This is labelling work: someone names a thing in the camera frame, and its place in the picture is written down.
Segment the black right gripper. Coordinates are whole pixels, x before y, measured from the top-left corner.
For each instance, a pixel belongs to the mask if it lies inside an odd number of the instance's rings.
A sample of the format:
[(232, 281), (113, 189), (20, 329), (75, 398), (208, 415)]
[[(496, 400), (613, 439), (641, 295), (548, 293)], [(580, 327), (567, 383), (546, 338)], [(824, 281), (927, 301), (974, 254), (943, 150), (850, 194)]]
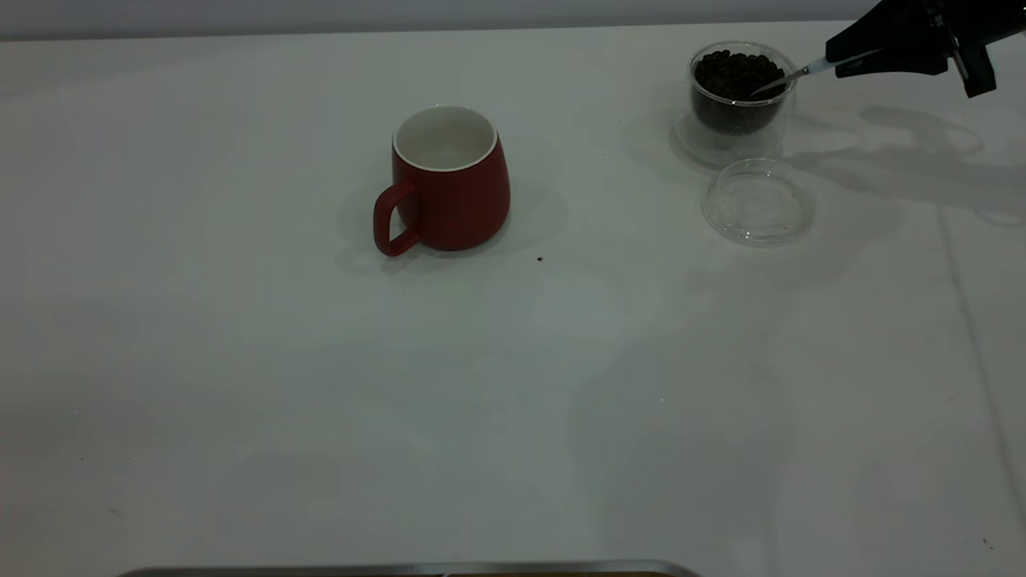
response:
[(989, 45), (1024, 30), (1023, 1), (879, 1), (826, 42), (826, 59), (837, 78), (941, 75), (952, 59), (971, 99), (996, 89)]

